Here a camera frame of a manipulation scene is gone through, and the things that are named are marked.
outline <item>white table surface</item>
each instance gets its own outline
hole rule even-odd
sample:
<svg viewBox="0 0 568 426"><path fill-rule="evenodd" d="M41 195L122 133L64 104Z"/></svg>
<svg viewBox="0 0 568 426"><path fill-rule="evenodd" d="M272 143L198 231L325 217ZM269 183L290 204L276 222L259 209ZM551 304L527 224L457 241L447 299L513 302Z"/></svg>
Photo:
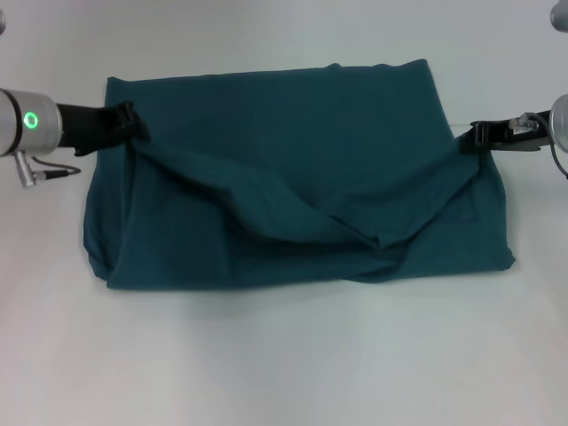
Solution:
<svg viewBox="0 0 568 426"><path fill-rule="evenodd" d="M0 86L101 106L105 80L426 58L450 122L568 93L555 0L3 0ZM124 293L81 238L95 158L20 189L0 160L0 425L568 424L568 183L500 154L505 273Z"/></svg>

